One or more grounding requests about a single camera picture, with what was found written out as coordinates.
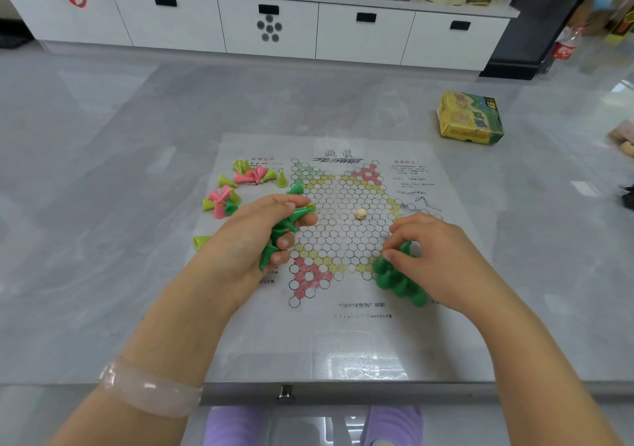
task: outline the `person's right hand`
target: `person's right hand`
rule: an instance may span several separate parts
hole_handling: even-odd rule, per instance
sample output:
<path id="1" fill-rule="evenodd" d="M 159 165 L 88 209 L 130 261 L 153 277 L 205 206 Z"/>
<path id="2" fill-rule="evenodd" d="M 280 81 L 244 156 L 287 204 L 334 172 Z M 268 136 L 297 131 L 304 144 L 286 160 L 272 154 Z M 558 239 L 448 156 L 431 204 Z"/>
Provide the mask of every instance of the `person's right hand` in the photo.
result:
<path id="1" fill-rule="evenodd" d="M 390 232 L 383 257 L 444 306 L 470 317 L 496 298 L 512 294 L 460 227 L 414 214 L 395 221 Z M 397 250 L 407 241 L 417 241 L 423 257 Z"/>

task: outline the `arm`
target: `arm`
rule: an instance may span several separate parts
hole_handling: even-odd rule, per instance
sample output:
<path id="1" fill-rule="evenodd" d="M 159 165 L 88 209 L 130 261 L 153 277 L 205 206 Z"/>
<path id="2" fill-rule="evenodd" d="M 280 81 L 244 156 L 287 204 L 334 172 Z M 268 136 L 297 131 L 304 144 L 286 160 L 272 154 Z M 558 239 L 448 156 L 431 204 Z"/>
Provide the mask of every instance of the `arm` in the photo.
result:
<path id="1" fill-rule="evenodd" d="M 546 327 L 462 229 L 416 214 L 390 231 L 384 257 L 482 334 L 513 446 L 623 444 Z M 406 241 L 418 241 L 423 258 L 396 250 Z"/>
<path id="2" fill-rule="evenodd" d="M 139 369 L 199 387 L 231 315 L 276 265 L 290 259 L 294 237 L 259 270 L 271 228 L 309 199 L 270 195 L 240 208 L 163 290 L 124 346 L 121 356 Z M 313 225 L 306 214 L 298 225 Z M 53 438 L 53 446 L 152 444 L 177 446 L 187 418 L 170 419 L 137 410 L 97 386 Z"/>

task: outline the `hand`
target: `hand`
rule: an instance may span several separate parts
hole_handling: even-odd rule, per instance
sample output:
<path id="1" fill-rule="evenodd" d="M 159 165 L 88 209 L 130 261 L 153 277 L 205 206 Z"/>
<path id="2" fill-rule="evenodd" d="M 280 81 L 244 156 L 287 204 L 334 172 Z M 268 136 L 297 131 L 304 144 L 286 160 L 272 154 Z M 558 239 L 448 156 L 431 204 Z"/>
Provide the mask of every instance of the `hand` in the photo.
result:
<path id="1" fill-rule="evenodd" d="M 458 226 L 414 214 L 395 221 L 390 232 L 383 257 L 448 308 L 471 318 L 490 301 L 511 292 Z M 407 241 L 417 241 L 423 257 L 412 258 L 397 250 Z"/>
<path id="2" fill-rule="evenodd" d="M 260 271 L 262 250 L 271 238 L 271 229 L 288 218 L 296 207 L 305 207 L 310 199 L 300 195 L 267 195 L 238 209 L 190 261 L 202 271 L 205 286 L 214 284 L 214 293 L 231 314 L 246 303 L 264 275 L 290 260 L 288 249 L 295 245 L 295 236 L 286 233 L 274 244 L 280 252 L 271 255 Z M 313 226 L 315 214 L 306 214 L 296 226 Z"/>

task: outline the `black refrigerator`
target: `black refrigerator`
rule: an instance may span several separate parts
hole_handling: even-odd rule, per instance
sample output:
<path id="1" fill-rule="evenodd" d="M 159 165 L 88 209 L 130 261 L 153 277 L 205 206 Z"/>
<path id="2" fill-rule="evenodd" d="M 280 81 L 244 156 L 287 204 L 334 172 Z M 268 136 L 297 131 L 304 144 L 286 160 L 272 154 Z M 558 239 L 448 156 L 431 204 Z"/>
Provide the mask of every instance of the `black refrigerator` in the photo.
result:
<path id="1" fill-rule="evenodd" d="M 498 42 L 481 77 L 531 80 L 584 0 L 512 0 L 520 11 Z"/>

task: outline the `white drawer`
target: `white drawer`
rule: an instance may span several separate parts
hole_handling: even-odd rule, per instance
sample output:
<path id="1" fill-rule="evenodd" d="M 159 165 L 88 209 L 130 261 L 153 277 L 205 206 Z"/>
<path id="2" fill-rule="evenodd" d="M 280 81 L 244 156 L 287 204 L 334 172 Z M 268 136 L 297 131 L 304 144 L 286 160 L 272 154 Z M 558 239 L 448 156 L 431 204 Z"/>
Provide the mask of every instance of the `white drawer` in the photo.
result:
<path id="1" fill-rule="evenodd" d="M 508 18 L 416 12 L 401 65 L 484 70 L 508 23 Z"/>
<path id="2" fill-rule="evenodd" d="M 68 0 L 11 0 L 39 40 L 132 45 L 114 0 L 88 0 L 84 8 Z"/>
<path id="3" fill-rule="evenodd" d="M 115 0 L 136 47 L 224 52 L 218 0 Z"/>
<path id="4" fill-rule="evenodd" d="M 315 58 L 319 9 L 317 3 L 290 0 L 218 0 L 218 5 L 227 52 Z M 258 28 L 259 23 L 264 25 L 263 30 Z"/>
<path id="5" fill-rule="evenodd" d="M 415 12 L 320 4 L 317 58 L 399 65 Z"/>

